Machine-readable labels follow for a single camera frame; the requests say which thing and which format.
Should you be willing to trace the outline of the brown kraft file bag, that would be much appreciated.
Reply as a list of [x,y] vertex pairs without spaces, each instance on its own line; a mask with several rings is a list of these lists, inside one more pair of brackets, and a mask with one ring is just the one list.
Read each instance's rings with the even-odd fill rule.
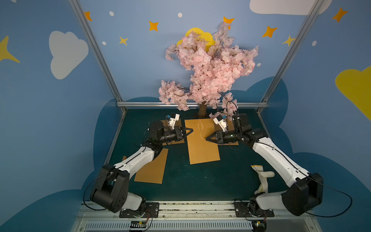
[[235,135],[235,129],[234,125],[231,121],[227,122],[228,129],[226,131],[223,131],[222,128],[214,124],[214,129],[216,132],[216,136],[214,140],[219,144],[219,145],[238,145],[238,138]]

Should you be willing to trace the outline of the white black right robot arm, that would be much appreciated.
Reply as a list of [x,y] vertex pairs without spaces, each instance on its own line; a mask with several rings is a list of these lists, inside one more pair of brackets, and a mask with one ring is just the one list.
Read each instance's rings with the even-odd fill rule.
[[235,142],[248,144],[275,169],[288,186],[286,191],[269,193],[267,179],[273,174],[255,165],[254,168],[261,179],[261,188],[249,200],[251,215],[265,217],[271,210],[287,210],[295,216],[300,216],[322,204],[322,176],[318,173],[310,174],[279,149],[265,131],[252,128],[246,114],[232,116],[233,130],[228,129],[223,116],[215,117],[213,122],[220,129],[207,136],[206,141],[218,145]]

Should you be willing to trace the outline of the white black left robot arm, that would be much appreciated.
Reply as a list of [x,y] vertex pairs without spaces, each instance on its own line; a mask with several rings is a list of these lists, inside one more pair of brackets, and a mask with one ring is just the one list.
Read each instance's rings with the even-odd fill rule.
[[146,164],[155,160],[163,150],[163,144],[178,142],[193,133],[193,129],[175,126],[165,129],[161,121],[154,122],[149,127],[149,137],[141,147],[124,161],[115,165],[104,165],[98,177],[92,181],[89,200],[116,213],[120,210],[137,211],[143,214],[146,201],[141,196],[130,193],[130,179]]

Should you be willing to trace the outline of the white yellow cloth strip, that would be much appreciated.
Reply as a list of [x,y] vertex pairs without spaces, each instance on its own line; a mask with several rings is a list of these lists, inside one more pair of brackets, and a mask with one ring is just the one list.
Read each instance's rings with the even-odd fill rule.
[[261,165],[251,165],[251,168],[258,174],[260,180],[260,186],[254,194],[268,193],[268,178],[274,177],[275,173],[273,171],[264,171],[263,166]]

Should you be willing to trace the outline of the pink cherry blossom tree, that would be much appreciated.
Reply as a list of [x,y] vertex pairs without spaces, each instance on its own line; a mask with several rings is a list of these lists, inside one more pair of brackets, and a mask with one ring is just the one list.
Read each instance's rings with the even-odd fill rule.
[[238,110],[237,100],[231,92],[232,85],[240,77],[253,72],[259,48],[242,49],[233,45],[229,26],[229,23],[222,22],[213,35],[189,30],[181,41],[167,48],[165,58],[171,61],[177,57],[181,66],[193,74],[189,87],[175,81],[162,81],[158,90],[161,102],[174,103],[180,111],[189,110],[187,104],[190,101],[201,107],[209,105],[217,110],[210,118],[225,116],[231,120]]

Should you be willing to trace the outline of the right circuit board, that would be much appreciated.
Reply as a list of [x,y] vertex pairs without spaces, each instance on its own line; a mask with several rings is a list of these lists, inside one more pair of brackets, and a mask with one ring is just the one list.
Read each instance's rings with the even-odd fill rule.
[[267,223],[265,221],[252,221],[252,232],[266,232]]

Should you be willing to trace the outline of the circuit board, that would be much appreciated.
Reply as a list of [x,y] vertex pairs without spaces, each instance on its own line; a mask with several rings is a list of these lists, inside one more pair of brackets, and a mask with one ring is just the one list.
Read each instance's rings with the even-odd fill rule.
[[252,221],[252,232],[266,232],[267,223],[265,221]]
[[129,224],[129,230],[145,230],[147,228],[147,222],[139,220],[139,221],[131,221]]

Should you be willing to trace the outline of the left circuit board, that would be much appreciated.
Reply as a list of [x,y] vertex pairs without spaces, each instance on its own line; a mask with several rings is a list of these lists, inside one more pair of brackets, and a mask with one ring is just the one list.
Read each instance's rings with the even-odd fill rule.
[[129,230],[145,230],[147,228],[147,222],[139,220],[139,221],[131,221],[129,224]]

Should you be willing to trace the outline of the dark metal tree base plate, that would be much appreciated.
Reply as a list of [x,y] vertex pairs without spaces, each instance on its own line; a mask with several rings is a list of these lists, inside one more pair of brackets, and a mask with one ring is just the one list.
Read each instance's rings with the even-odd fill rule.
[[192,119],[209,119],[210,118],[210,112],[205,112],[204,114],[200,114],[199,112],[196,112],[192,115]]

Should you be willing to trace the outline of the aluminium right corner post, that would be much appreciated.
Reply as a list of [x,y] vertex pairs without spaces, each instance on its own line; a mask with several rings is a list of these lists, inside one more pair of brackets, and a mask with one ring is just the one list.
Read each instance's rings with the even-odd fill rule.
[[276,75],[272,79],[270,85],[268,86],[263,98],[260,102],[260,106],[257,108],[257,114],[260,115],[264,108],[268,107],[268,101],[271,98],[272,94],[274,93],[275,89],[277,88],[279,82],[283,78],[285,72],[287,71],[288,67],[290,66],[291,62],[293,61],[298,49],[300,48],[302,42],[304,41],[306,35],[310,31],[311,27],[315,23],[317,17],[320,15],[320,9],[324,4],[324,0],[316,0],[312,8],[310,9],[307,17],[305,18],[302,26],[300,27],[296,39],[294,40],[293,44],[290,46],[282,64],[280,65]]

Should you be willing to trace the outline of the aluminium corner post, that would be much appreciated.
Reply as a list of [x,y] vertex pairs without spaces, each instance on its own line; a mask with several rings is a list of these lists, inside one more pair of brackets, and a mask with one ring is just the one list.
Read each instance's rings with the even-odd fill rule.
[[287,71],[288,67],[290,66],[291,62],[293,61],[298,49],[300,48],[302,42],[304,41],[306,35],[310,31],[311,27],[315,23],[317,17],[320,15],[320,9],[324,4],[324,0],[316,0],[312,8],[310,9],[307,17],[305,18],[302,26],[300,27],[296,39],[294,40],[293,44],[290,46],[282,64],[280,65],[276,75],[272,79],[270,85],[268,86],[263,98],[260,102],[260,106],[257,108],[257,114],[260,115],[264,108],[268,107],[268,101],[271,98],[272,94],[274,93],[275,89],[277,88],[279,82],[283,78],[285,72]]
[[87,41],[97,59],[97,62],[103,72],[103,75],[117,101],[117,103],[122,101],[121,94],[119,93],[118,87],[115,83],[115,80],[112,76],[111,71],[109,70],[109,67],[106,63],[106,60],[102,54],[102,51],[99,47],[99,44],[93,34],[93,31],[91,29],[91,26],[89,25],[89,22],[86,18],[85,12],[83,11],[83,7],[78,0],[68,0],[77,20],[79,21],[79,24],[87,38]]

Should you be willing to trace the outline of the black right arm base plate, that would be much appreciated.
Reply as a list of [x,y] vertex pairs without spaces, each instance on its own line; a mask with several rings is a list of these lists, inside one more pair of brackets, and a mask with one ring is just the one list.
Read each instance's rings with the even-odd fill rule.
[[236,217],[238,218],[273,218],[274,212],[271,209],[263,210],[256,202],[234,201]]

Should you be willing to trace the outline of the aluminium front rail frame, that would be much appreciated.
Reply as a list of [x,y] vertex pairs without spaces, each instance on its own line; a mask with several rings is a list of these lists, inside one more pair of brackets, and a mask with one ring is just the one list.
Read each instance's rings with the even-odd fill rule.
[[[94,203],[81,206],[73,232],[252,232],[252,221],[265,221],[266,232],[320,232],[314,217],[273,210],[274,217],[236,217],[231,201],[157,201],[158,218],[120,218],[108,210],[94,211]],[[145,230],[129,230],[131,221],[145,221]]]

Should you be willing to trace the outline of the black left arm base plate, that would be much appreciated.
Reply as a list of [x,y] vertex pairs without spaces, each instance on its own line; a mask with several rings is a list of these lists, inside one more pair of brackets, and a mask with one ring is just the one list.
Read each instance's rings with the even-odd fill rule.
[[158,202],[142,203],[138,210],[121,209],[120,218],[158,218],[159,214]]

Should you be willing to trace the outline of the aluminium left corner post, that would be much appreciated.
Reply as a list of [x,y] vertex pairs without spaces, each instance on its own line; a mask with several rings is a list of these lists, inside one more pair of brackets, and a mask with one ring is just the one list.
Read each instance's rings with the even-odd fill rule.
[[79,24],[87,38],[87,41],[97,59],[97,62],[103,72],[103,75],[117,101],[117,103],[122,101],[121,94],[119,93],[118,87],[115,83],[115,80],[112,76],[111,71],[109,70],[109,67],[106,63],[106,60],[102,54],[102,51],[99,47],[99,44],[93,34],[93,31],[91,29],[91,26],[89,25],[89,22],[86,18],[85,12],[83,11],[83,7],[78,0],[68,0],[77,20],[79,21]]

